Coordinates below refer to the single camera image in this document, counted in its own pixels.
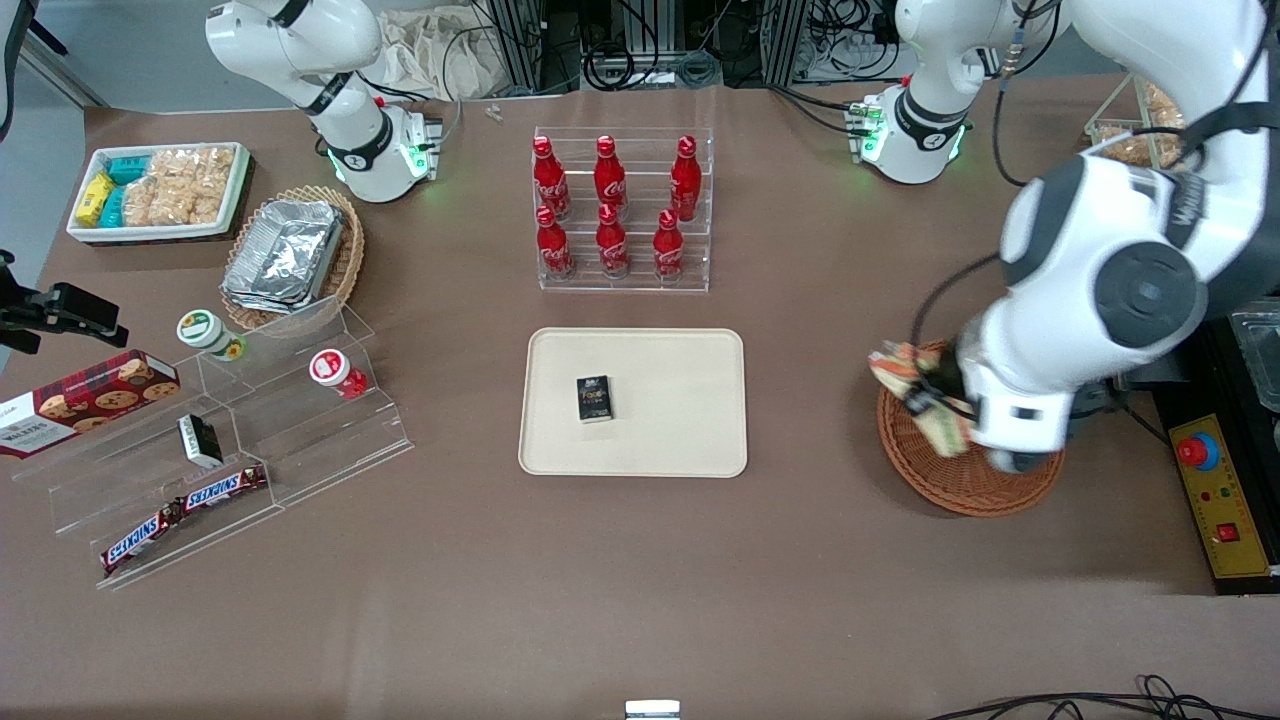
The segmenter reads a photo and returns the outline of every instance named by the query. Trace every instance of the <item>yellow snack package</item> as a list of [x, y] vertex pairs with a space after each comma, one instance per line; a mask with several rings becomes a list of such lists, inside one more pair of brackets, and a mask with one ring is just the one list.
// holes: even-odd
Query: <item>yellow snack package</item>
[[79, 204], [76, 205], [76, 220], [84, 227], [97, 227], [97, 220], [102, 217], [102, 206], [106, 205], [106, 199], [113, 190], [115, 190], [115, 183], [106, 177], [106, 173], [100, 170], [93, 176], [93, 179], [88, 181], [88, 187], [84, 188]]

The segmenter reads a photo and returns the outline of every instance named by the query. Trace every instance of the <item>acrylic bottle rack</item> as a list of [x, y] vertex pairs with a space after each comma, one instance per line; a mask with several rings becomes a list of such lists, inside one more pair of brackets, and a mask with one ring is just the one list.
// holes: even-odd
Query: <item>acrylic bottle rack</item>
[[[576, 272], [567, 281], [553, 281], [538, 261], [538, 283], [545, 291], [622, 291], [663, 293], [705, 293], [712, 279], [712, 197], [716, 168], [716, 143], [710, 128], [581, 128], [539, 127], [535, 135], [552, 141], [556, 156], [568, 179], [570, 217], [561, 222], [568, 236], [570, 252]], [[595, 140], [612, 135], [617, 156], [627, 172], [628, 206], [622, 227], [627, 232], [627, 254], [631, 272], [622, 279], [609, 279], [600, 265], [595, 245], [599, 224], [599, 202], [595, 196]], [[658, 232], [658, 214], [671, 205], [671, 167], [676, 161], [676, 141], [691, 135], [698, 141], [698, 164], [703, 170], [703, 187], [694, 219], [680, 223], [685, 236], [684, 273], [678, 282], [662, 284], [654, 274], [653, 236]], [[541, 204], [532, 190], [534, 210]], [[538, 232], [534, 215], [529, 215], [531, 233]], [[534, 258], [538, 247], [534, 245]]]
[[[411, 450], [365, 351], [372, 336], [337, 299], [316, 302], [247, 333], [234, 363], [205, 354], [178, 363], [177, 395], [15, 462], [13, 479], [49, 491], [54, 533], [87, 546], [99, 588], [119, 589]], [[343, 400], [311, 379], [307, 364], [326, 347], [365, 370], [367, 392]], [[178, 418], [188, 413], [214, 427], [221, 466], [187, 460]], [[102, 551], [165, 502], [255, 464], [266, 468], [265, 487], [192, 514], [102, 579]]]

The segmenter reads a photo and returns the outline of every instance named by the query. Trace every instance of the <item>wicker basket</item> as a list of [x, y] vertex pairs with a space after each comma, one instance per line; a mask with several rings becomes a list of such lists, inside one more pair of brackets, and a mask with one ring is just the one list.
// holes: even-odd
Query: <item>wicker basket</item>
[[[329, 275], [325, 278], [324, 288], [320, 291], [320, 297], [329, 297], [337, 295], [342, 302], [347, 302], [351, 299], [351, 292], [356, 288], [356, 278], [360, 275], [360, 264], [365, 260], [365, 231], [360, 225], [360, 218], [356, 215], [356, 209], [352, 208], [351, 201], [343, 197], [339, 192], [330, 190], [328, 187], [297, 187], [293, 190], [285, 190], [284, 192], [276, 195], [268, 202], [274, 200], [297, 200], [301, 202], [314, 202], [316, 200], [323, 200], [329, 202], [334, 208], [342, 210], [346, 217], [346, 223], [342, 228], [342, 234], [339, 236], [338, 252], [334, 254], [333, 264], [329, 265]], [[260, 205], [253, 214], [250, 215], [244, 224], [241, 225], [239, 234], [236, 236], [236, 245], [232, 246], [230, 255], [227, 258], [227, 268], [230, 269], [232, 263], [236, 261], [236, 256], [239, 255], [241, 247], [244, 245], [244, 236], [248, 234], [250, 225], [257, 219], [259, 213], [266, 208], [266, 202]], [[223, 306], [227, 307], [227, 314], [236, 324], [252, 331], [260, 328], [271, 320], [283, 318], [280, 313], [268, 313], [265, 310], [250, 310], [247, 307], [241, 307], [230, 301], [225, 295], [223, 295]], [[342, 304], [333, 304], [334, 313], [342, 310]], [[316, 316], [310, 318], [307, 324], [324, 324], [332, 319], [332, 314], [317, 314], [325, 315], [324, 318]], [[306, 328], [291, 327], [291, 334], [305, 333]]]
[[[922, 346], [941, 350], [942, 342]], [[902, 401], [881, 387], [876, 425], [893, 468], [929, 502], [974, 518], [998, 518], [1027, 510], [1048, 495], [1062, 474], [1056, 452], [1030, 473], [1011, 475], [993, 469], [980, 448], [956, 457], [940, 457]]]

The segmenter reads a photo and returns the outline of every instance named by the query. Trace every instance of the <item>table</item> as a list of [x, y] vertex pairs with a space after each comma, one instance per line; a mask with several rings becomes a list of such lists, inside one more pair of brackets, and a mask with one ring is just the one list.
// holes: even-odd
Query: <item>table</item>
[[[1028, 178], [1070, 154], [1117, 77], [1019, 81], [1001, 140]], [[828, 88], [859, 97], [864, 87]], [[993, 94], [932, 184], [850, 165], [764, 91], [580, 92], [468, 105], [440, 179], [361, 205], [353, 306], [417, 448], [119, 593], [56, 541], [44, 493], [0, 483], [0, 698], [9, 716], [609, 717], [677, 697], [691, 719], [923, 717], [1030, 692], [1181, 692], [1280, 710], [1280, 601], [1213, 598], [1169, 452], [1123, 416], [1084, 430], [1039, 506], [946, 515], [895, 474], [865, 365], [923, 295], [995, 247], [1015, 190]], [[452, 115], [452, 109], [433, 108]], [[90, 110], [90, 149], [237, 140], [248, 201], [333, 183], [297, 111]], [[704, 297], [544, 295], [535, 124], [716, 128]], [[182, 357], [218, 307], [227, 245], [95, 250], [60, 236], [45, 282], [123, 306], [133, 345]], [[940, 304], [955, 332], [1001, 290]], [[547, 325], [727, 327], [746, 346], [750, 464], [735, 479], [530, 477], [516, 462], [525, 348]], [[15, 356], [15, 395], [109, 355]], [[1093, 710], [1093, 716], [1102, 711]]]

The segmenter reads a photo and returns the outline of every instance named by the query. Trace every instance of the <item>walkers cookie box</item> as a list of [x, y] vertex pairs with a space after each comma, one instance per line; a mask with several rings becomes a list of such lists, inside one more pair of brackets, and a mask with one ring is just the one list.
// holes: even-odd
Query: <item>walkers cookie box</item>
[[178, 392], [178, 372], [129, 350], [0, 405], [0, 455], [31, 457]]

